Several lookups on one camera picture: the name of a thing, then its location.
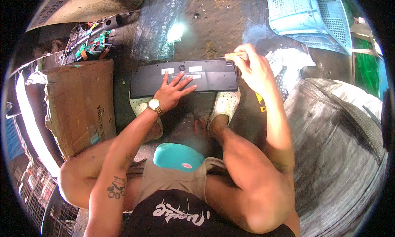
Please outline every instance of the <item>gold wristwatch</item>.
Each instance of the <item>gold wristwatch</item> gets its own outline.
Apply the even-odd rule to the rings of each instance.
[[[149,101],[147,103],[147,105],[150,109],[157,112],[157,114],[159,116],[161,116],[163,114],[163,111],[162,111],[162,108],[160,107],[160,103],[159,103],[158,99],[155,99],[155,98],[151,99],[151,101]]]

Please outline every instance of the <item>dirt floor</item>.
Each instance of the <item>dirt floor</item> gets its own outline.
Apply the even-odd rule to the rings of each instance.
[[[181,42],[175,44],[174,61],[209,60],[232,52],[251,34],[246,27],[251,22],[264,25],[264,35],[252,36],[254,45],[262,55],[278,48],[297,48],[311,54],[317,66],[305,67],[303,78],[323,77],[352,82],[350,57],[337,52],[311,49],[289,37],[276,35],[268,25],[269,12],[266,0],[190,0],[186,12],[180,14],[185,29]],[[129,104],[130,74],[141,61],[130,58],[131,45],[138,12],[127,17],[127,24],[111,32],[109,42],[116,47],[108,57],[114,59],[114,107],[117,132],[121,132],[135,115]],[[239,78],[241,101],[230,127],[256,145],[264,142],[266,114],[260,112],[255,93]],[[155,148],[164,142],[188,145],[205,156],[221,157],[218,143],[209,137],[194,133],[193,110],[207,124],[215,102],[215,93],[193,94],[182,99],[172,111],[161,119],[164,135],[160,140],[141,147],[136,160],[152,157]]]

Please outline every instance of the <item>cable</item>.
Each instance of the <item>cable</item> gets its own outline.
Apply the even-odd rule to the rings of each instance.
[[[68,42],[67,42],[67,45],[66,45],[66,47],[64,48],[64,50],[63,50],[63,54],[60,56],[60,60],[59,61],[56,61],[56,56],[55,56],[55,62],[57,63],[57,64],[60,64],[61,66],[63,66],[63,65],[65,65],[66,63],[67,63],[67,59],[69,58],[69,56],[71,55],[71,54],[67,54],[67,50],[68,50],[68,48],[70,47],[70,45],[71,45],[71,43],[73,42],[73,41],[77,41],[78,40],[78,34],[79,34],[79,32],[76,32],[76,37],[75,37],[75,39],[73,39],[73,41],[71,41],[71,39],[72,39],[72,35],[73,35],[73,31],[74,31],[74,29],[75,28],[77,28],[77,27],[80,27],[81,29],[83,29],[82,28],[82,26],[81,25],[83,25],[83,24],[88,24],[88,23],[78,23],[76,26],[74,26],[73,28],[72,28],[72,30],[70,31],[70,37],[69,37],[69,40],[68,40]]]

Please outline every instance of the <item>watch face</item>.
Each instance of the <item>watch face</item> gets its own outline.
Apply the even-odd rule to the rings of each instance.
[[[148,102],[148,106],[152,109],[155,109],[159,106],[159,101],[156,99],[152,99],[151,101]]]

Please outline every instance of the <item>right hand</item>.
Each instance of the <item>right hand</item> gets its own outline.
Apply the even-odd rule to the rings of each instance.
[[[274,75],[269,62],[264,56],[258,55],[251,43],[240,45],[235,52],[245,51],[249,57],[249,63],[239,56],[234,56],[232,60],[240,68],[241,78],[248,86],[258,94],[262,95],[267,83],[274,82]]]

